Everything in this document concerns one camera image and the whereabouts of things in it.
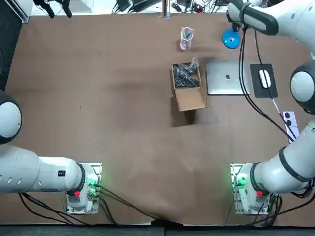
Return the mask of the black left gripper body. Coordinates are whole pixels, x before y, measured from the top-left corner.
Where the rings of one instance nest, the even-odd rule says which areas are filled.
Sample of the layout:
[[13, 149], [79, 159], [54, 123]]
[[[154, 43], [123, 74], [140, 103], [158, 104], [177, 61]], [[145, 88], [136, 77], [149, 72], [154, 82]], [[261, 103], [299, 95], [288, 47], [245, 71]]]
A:
[[[53, 0], [53, 1], [56, 1], [61, 5], [69, 5], [70, 3], [70, 0]], [[33, 0], [33, 2], [35, 5], [41, 5], [45, 3], [45, 0]]]

